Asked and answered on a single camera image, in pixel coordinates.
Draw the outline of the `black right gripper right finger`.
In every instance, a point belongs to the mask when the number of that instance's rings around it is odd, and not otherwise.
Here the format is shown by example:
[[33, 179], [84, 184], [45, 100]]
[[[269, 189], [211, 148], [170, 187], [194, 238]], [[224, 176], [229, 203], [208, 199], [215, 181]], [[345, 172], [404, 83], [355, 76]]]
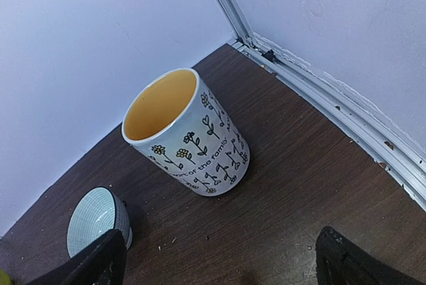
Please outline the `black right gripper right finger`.
[[330, 226], [316, 240], [318, 284], [420, 284], [375, 259]]

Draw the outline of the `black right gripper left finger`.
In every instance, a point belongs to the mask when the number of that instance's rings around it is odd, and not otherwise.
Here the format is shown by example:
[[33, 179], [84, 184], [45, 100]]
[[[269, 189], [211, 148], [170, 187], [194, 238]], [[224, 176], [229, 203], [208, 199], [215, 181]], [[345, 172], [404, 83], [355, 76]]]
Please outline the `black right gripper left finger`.
[[126, 246], [122, 232], [111, 229], [58, 268], [30, 284], [122, 284]]

